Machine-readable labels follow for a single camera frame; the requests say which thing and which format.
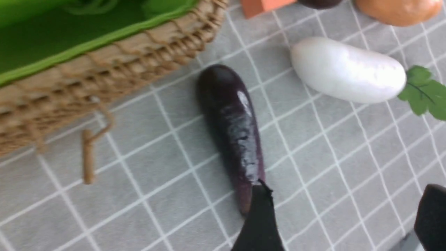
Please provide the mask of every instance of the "rope handle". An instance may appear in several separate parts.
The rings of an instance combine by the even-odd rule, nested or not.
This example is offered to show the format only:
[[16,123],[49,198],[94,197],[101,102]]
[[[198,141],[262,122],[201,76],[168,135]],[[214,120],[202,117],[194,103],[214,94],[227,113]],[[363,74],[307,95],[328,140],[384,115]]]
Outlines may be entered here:
[[82,131],[82,147],[83,147],[83,181],[84,184],[93,184],[96,178],[95,174],[95,155],[93,143],[109,132],[115,125],[113,115],[105,108],[102,103],[98,103],[98,110],[105,116],[108,125],[102,128],[96,135],[91,130]]

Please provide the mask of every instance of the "woven basket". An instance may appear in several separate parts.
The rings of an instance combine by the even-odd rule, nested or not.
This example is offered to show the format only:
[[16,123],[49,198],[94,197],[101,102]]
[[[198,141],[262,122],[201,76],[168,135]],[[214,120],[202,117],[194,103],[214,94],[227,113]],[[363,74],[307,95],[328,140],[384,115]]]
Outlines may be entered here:
[[195,58],[215,38],[227,1],[200,0],[180,18],[0,88],[0,156],[32,142],[42,151],[46,134],[99,109],[109,125],[83,132],[90,183],[92,143],[113,125],[106,105]]

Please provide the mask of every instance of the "purple eggplant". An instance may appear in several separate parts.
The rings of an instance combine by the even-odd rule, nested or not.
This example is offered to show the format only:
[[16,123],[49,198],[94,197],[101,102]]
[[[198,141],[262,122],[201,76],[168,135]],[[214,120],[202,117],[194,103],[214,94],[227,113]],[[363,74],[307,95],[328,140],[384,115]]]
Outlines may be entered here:
[[247,215],[252,187],[265,180],[264,162],[256,116],[242,79],[224,65],[205,69],[197,97],[211,135],[231,178],[240,212]]
[[299,0],[298,3],[314,9],[328,9],[340,4],[342,0]]

